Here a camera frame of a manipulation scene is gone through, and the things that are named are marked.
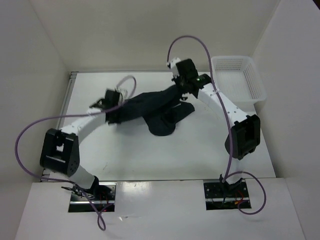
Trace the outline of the dark navy shorts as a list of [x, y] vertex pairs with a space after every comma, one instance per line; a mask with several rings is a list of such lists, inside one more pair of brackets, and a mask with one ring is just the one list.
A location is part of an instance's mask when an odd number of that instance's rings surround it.
[[195, 111], [195, 107], [182, 98], [176, 85], [162, 91], [141, 93], [119, 109], [115, 123], [143, 118], [151, 134], [158, 137], [171, 135], [176, 124]]

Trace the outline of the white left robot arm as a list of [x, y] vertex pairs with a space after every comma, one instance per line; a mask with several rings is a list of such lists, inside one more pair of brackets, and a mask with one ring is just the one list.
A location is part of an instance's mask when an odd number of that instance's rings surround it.
[[49, 129], [44, 137], [40, 165], [67, 177], [74, 185], [78, 185], [78, 189], [82, 189], [82, 194], [89, 200], [109, 190], [99, 187], [99, 179], [81, 166], [80, 143], [108, 122], [114, 111], [106, 111], [116, 109], [121, 100], [122, 94], [119, 91], [107, 89], [104, 98], [90, 105], [84, 116], [60, 129]]

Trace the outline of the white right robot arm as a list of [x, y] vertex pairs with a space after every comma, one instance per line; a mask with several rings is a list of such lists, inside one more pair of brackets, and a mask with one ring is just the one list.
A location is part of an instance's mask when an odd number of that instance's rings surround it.
[[237, 191], [236, 182], [242, 174], [238, 162], [253, 153], [261, 142], [261, 120], [256, 114], [248, 114], [236, 106], [215, 82], [213, 68], [210, 74], [199, 74], [194, 62], [178, 57], [167, 62], [172, 71], [172, 81], [183, 93], [192, 94], [206, 104], [214, 113], [222, 116], [227, 124], [224, 147], [229, 155], [226, 170], [222, 174], [219, 191], [230, 197]]

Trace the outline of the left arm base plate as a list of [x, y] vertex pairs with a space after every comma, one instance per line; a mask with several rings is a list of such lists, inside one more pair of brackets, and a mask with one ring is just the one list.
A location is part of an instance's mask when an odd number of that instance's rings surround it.
[[[92, 204], [96, 207], [99, 212], [114, 212], [115, 211], [115, 198], [116, 198], [116, 182], [102, 181], [99, 183], [100, 186], [108, 188], [107, 191], [103, 191], [100, 196], [93, 196], [87, 194]], [[71, 191], [68, 212], [69, 213], [89, 213], [94, 212], [94, 209], [90, 205], [88, 199], [82, 192], [77, 190], [75, 187], [62, 187], [65, 190]]]

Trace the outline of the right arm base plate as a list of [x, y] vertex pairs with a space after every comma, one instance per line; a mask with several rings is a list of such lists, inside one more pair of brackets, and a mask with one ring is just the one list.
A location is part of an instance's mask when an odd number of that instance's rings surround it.
[[203, 182], [205, 207], [207, 211], [251, 209], [247, 183], [244, 179], [234, 184], [223, 183], [219, 179]]

